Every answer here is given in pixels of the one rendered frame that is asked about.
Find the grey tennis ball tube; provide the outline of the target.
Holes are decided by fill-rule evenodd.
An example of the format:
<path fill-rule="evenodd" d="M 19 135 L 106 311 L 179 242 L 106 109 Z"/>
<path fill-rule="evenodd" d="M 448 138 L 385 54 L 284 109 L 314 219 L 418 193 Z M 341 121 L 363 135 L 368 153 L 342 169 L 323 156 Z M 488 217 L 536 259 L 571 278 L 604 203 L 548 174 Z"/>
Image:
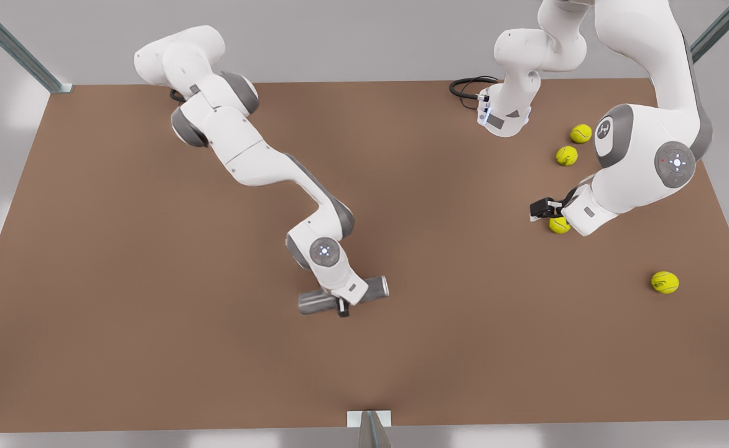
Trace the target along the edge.
<path fill-rule="evenodd" d="M 388 284 L 386 277 L 373 277 L 365 280 L 368 290 L 360 300 L 362 302 L 370 302 L 382 297 L 388 297 Z M 313 292 L 302 293 L 297 297 L 297 306 L 302 315 L 324 312 L 327 310 L 337 311 L 337 299 L 324 289 Z"/>

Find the silver frame post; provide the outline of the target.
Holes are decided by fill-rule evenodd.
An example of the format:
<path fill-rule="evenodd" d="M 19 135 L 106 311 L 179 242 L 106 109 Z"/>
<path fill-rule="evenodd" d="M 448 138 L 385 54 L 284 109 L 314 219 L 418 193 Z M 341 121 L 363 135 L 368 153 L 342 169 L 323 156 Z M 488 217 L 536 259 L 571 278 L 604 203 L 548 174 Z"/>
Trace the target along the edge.
<path fill-rule="evenodd" d="M 51 94 L 71 93 L 72 84 L 63 84 L 37 57 L 34 57 L 12 33 L 0 23 L 0 48 L 3 48 L 28 74 Z"/>
<path fill-rule="evenodd" d="M 691 43 L 692 62 L 697 62 L 729 31 L 729 6 Z"/>
<path fill-rule="evenodd" d="M 357 448 L 392 448 L 385 428 L 392 426 L 392 411 L 348 411 L 347 426 L 358 428 Z"/>

